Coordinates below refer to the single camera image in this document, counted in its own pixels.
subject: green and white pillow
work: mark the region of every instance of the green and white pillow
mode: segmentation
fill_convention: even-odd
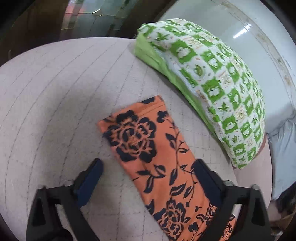
[[[143,24],[135,53],[184,94],[235,167],[259,151],[265,127],[262,90],[248,66],[210,32],[182,19]]]

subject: light green fabric edge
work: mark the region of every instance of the light green fabric edge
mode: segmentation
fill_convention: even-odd
[[[215,133],[215,129],[206,116],[200,102],[197,100],[196,97],[192,95],[184,82],[175,73],[169,70],[166,62],[154,50],[154,48],[146,40],[143,34],[138,34],[136,38],[135,55],[146,64],[150,65],[151,67],[165,75],[169,79],[169,81],[181,91],[181,93],[189,101],[192,107],[196,110],[200,118],[204,121],[208,129],[211,131],[212,135],[216,139],[218,139]]]

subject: folded orange cloth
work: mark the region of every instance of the folded orange cloth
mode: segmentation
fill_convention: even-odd
[[[205,196],[192,168],[195,157],[162,98],[135,103],[98,127],[169,240],[198,240],[217,207]],[[232,215],[221,240],[234,223]]]

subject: gray fabric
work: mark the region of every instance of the gray fabric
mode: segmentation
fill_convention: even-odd
[[[271,199],[277,199],[296,181],[296,115],[269,133],[273,186]]]

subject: round table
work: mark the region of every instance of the round table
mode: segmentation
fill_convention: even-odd
[[[167,239],[96,127],[112,112],[154,95],[162,96],[194,155],[237,183],[229,159],[193,109],[134,56],[133,45],[132,39],[72,39],[32,49],[0,68],[0,213],[20,241],[37,187],[75,179],[97,157],[104,173],[82,207],[97,236]]]

